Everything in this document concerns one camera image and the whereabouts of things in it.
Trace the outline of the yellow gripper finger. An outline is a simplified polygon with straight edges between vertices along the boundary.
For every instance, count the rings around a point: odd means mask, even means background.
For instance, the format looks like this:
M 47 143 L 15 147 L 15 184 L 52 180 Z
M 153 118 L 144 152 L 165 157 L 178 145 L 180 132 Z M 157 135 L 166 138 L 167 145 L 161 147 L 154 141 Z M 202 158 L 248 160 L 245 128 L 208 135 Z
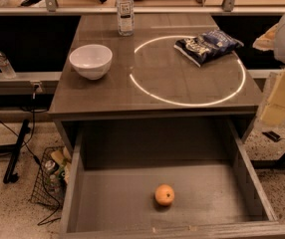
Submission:
M 252 47 L 260 51 L 273 51 L 277 24 L 273 25 L 263 35 L 257 38 Z
M 276 126 L 285 120 L 285 68 L 275 78 L 260 120 L 268 126 Z

